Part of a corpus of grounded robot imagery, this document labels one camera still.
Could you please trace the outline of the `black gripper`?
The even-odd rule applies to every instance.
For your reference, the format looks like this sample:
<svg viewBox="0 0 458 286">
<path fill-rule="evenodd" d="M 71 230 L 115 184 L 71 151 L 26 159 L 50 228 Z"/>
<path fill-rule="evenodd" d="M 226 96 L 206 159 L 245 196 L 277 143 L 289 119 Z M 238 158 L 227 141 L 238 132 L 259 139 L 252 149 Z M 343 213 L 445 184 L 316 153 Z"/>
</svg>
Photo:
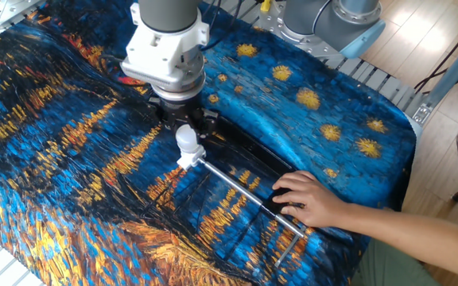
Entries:
<svg viewBox="0 0 458 286">
<path fill-rule="evenodd" d="M 198 135 L 206 138 L 213 134 L 218 122 L 219 113 L 202 107 L 200 97 L 181 101 L 150 97 L 148 108 L 155 118 L 168 130 L 173 130 L 175 121 L 198 122 Z"/>
</svg>

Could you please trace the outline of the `person's right hand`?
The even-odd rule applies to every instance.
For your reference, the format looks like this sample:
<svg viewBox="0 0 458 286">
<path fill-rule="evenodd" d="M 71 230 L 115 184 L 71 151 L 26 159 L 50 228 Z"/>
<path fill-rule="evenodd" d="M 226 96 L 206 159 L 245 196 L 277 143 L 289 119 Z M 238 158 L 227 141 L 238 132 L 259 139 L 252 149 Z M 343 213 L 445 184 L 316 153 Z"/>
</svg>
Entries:
<svg viewBox="0 0 458 286">
<path fill-rule="evenodd" d="M 286 173 L 272 186 L 275 203 L 285 203 L 283 215 L 289 215 L 306 226 L 342 227 L 347 204 L 306 171 Z"/>
</svg>

